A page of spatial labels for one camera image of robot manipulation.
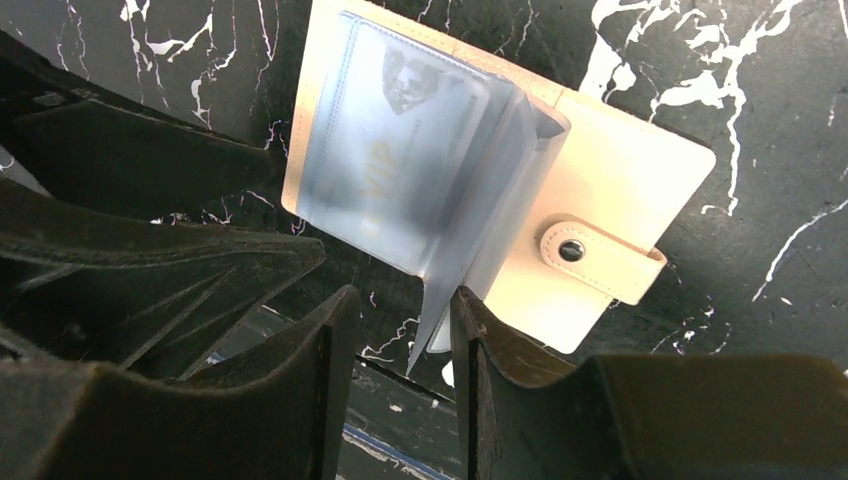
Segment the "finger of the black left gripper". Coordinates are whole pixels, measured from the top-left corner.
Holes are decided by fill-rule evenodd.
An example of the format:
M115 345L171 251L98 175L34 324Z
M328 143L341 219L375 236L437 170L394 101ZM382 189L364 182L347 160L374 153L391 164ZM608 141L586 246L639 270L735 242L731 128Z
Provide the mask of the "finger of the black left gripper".
M1 35L1 146L53 197L151 219L249 188L272 154L53 66Z
M184 379L325 257L315 239L106 215L1 184L1 355Z

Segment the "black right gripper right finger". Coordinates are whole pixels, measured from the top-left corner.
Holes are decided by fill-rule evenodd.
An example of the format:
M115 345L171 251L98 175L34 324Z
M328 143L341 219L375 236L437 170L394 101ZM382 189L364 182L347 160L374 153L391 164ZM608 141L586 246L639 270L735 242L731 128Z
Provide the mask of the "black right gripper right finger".
M469 289L451 304L468 479L843 479L847 380L807 355L595 355L571 365Z

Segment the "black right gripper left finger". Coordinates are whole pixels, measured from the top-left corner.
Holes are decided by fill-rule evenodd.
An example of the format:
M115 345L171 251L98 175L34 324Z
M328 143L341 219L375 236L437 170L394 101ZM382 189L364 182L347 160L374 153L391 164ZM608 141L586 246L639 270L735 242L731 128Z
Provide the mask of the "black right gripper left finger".
M302 320L183 381L106 363L1 366L5 479L331 479L360 296L344 286Z

